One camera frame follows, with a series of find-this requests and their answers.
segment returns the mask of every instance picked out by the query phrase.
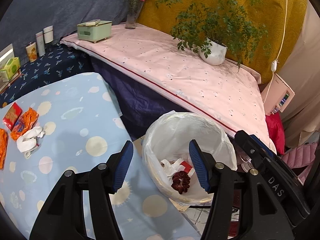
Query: red pillow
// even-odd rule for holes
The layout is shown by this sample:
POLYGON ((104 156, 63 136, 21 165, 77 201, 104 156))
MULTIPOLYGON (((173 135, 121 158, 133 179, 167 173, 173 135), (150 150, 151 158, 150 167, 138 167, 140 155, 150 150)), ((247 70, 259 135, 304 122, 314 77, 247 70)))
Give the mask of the red pillow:
POLYGON ((281 122, 280 114, 266 115, 269 137, 276 146, 278 154, 284 154, 284 129, 281 122))

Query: yellow curtain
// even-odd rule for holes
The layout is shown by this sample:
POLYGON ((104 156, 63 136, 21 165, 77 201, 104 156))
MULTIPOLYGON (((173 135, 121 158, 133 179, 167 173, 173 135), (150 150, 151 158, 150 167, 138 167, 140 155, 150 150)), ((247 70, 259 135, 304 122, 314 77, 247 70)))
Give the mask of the yellow curtain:
MULTIPOLYGON (((184 0, 184 3, 178 3, 171 8, 160 5, 159 9, 155 6, 156 0, 148 0, 140 13, 138 23, 148 27, 170 33, 171 27, 175 24, 175 17, 181 10, 185 10, 190 4, 190 0, 184 0)), ((264 23, 267 26, 269 37, 267 41, 271 44, 271 55, 266 57, 262 48, 262 43, 255 52, 254 59, 251 63, 244 62, 245 65, 254 69, 261 74, 262 83, 271 80, 272 73, 270 70, 271 62, 276 58, 283 36, 284 16, 285 16, 285 0, 262 0, 263 4, 260 10, 255 11, 248 8, 249 16, 254 23, 264 23)), ((284 62, 291 54, 291 51, 300 35, 302 28, 307 0, 288 0, 288 14, 286 33, 283 48, 279 57, 277 71, 283 66, 284 62)))

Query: green tissue box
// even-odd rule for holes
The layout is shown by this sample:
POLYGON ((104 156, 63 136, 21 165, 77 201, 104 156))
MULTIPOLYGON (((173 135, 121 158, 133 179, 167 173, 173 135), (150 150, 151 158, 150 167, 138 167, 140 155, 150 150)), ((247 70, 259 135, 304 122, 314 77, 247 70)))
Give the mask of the green tissue box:
POLYGON ((112 21, 92 20, 77 25, 78 39, 83 41, 97 41, 106 39, 111 35, 112 21))

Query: gray curtain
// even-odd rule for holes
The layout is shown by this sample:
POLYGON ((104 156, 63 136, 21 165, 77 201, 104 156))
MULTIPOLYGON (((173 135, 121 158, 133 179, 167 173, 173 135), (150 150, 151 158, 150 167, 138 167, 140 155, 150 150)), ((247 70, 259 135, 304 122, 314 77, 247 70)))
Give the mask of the gray curtain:
POLYGON ((13 0, 0 21, 0 50, 13 43, 21 64, 28 61, 26 45, 36 41, 35 34, 53 25, 54 40, 74 31, 76 25, 93 19, 126 19, 126 0, 13 0))

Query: glass vase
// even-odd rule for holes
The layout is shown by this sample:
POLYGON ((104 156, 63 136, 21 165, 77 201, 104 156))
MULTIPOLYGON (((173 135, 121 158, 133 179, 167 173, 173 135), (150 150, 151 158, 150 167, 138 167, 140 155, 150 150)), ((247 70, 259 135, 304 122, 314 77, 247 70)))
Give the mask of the glass vase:
POLYGON ((143 2, 140 0, 129 0, 129 10, 127 15, 127 22, 125 28, 134 30, 136 28, 136 20, 141 11, 143 2))

